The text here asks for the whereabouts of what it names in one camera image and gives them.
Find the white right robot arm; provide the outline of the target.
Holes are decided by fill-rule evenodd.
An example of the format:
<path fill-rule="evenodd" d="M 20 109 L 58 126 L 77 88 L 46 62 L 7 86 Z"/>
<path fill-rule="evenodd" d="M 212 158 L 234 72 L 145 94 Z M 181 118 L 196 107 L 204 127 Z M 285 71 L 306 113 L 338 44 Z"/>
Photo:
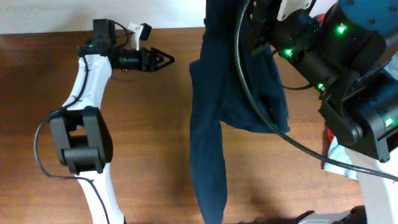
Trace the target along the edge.
<path fill-rule="evenodd" d="M 302 223 L 397 222 L 396 1 L 247 1 L 238 17 L 250 51 L 273 46 L 320 94 L 320 114 L 344 147 L 364 205 L 312 212 Z"/>

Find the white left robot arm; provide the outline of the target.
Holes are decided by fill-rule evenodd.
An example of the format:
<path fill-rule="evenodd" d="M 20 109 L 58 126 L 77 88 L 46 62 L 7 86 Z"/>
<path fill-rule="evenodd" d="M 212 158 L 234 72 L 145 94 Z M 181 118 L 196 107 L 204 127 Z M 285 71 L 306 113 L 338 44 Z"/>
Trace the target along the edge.
<path fill-rule="evenodd" d="M 156 72 L 175 61 L 159 49 L 140 47 L 149 38 L 149 24 L 124 28 L 130 49 L 117 43 L 117 26 L 111 19 L 93 21 L 93 37 L 78 47 L 79 70 L 70 96 L 46 119 L 58 160 L 82 187 L 93 223 L 126 222 L 111 180 L 113 140 L 100 111 L 113 70 Z"/>

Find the navy blue shorts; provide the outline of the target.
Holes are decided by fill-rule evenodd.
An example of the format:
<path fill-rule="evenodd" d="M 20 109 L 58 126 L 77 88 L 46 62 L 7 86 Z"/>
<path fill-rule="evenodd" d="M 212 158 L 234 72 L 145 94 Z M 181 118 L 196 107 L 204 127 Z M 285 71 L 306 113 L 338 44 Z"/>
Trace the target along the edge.
<path fill-rule="evenodd" d="M 200 58 L 190 64 L 193 102 L 190 118 L 190 172 L 205 223 L 221 223 L 228 198 L 221 123 L 254 133 L 269 133 L 254 112 L 234 61 L 234 32 L 243 6 L 238 0 L 206 3 Z M 270 49 L 255 56 L 241 52 L 246 81 L 262 114 L 287 133 L 289 112 Z"/>

